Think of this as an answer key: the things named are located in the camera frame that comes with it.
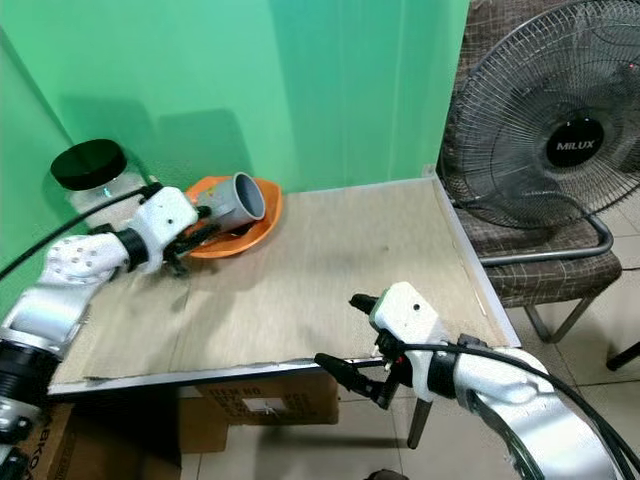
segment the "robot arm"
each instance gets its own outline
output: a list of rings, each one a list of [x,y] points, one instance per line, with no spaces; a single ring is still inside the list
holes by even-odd
[[[51,378],[100,287],[120,269],[158,270],[165,248],[197,220],[185,195],[164,187],[136,211],[127,229],[71,236],[51,246],[37,283],[0,327],[0,456],[37,423]]]
[[[348,389],[382,408],[388,408],[398,383],[413,386],[418,399],[427,404],[436,395],[456,399],[502,437],[522,478],[618,478],[598,435],[546,380],[478,356],[404,352],[403,344],[446,345],[449,339],[437,313],[408,283],[392,285],[379,299],[356,295],[351,304],[368,313],[371,326],[379,332],[376,344],[388,361],[390,375],[386,382],[375,382],[343,360],[318,354],[316,362]],[[489,349],[466,335],[458,344],[501,352],[546,373],[535,357],[522,350]]]

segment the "orange plastic bowl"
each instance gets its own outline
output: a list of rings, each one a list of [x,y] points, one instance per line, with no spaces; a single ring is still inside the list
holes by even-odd
[[[228,180],[227,177],[204,177],[185,192],[193,204],[196,203],[198,194],[204,190]],[[192,250],[189,255],[196,258],[221,258],[244,252],[265,238],[273,227],[276,226],[282,213],[282,189],[277,184],[262,178],[254,178],[262,196],[264,197],[266,211],[264,218],[251,225],[249,230],[240,236],[223,233],[217,235],[208,243]]]

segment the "cardboard box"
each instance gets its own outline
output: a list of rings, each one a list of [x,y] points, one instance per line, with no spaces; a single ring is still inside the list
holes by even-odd
[[[338,423],[338,384],[324,372],[200,385],[230,425]]]
[[[181,398],[179,402],[180,451],[182,453],[223,452],[229,423],[205,398]]]
[[[179,480],[180,467],[54,405],[47,420],[18,444],[29,455],[27,480]]]

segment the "green wall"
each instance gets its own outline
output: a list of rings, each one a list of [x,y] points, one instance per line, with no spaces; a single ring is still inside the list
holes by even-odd
[[[6,37],[0,48],[0,265],[71,213],[55,180],[46,175],[69,140],[36,94]],[[39,275],[42,254],[0,284],[0,315]]]
[[[286,191],[420,176],[436,162],[467,4],[4,0],[26,73],[3,74],[3,130],[31,145],[2,149],[3,216],[23,222],[3,229],[3,250],[65,215],[46,184],[65,135],[115,139],[182,188],[237,170]],[[17,204],[45,212],[38,225]]]

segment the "table leg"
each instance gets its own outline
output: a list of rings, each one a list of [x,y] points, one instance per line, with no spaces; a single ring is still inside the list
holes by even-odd
[[[620,352],[618,355],[611,357],[607,361],[607,368],[615,371],[638,357],[640,357],[640,342],[627,348],[624,352]]]
[[[424,426],[429,418],[429,411],[431,410],[433,402],[425,402],[418,399],[416,401],[416,408],[413,411],[413,419],[411,420],[411,429],[409,430],[409,438],[407,439],[407,446],[412,450],[418,448]]]

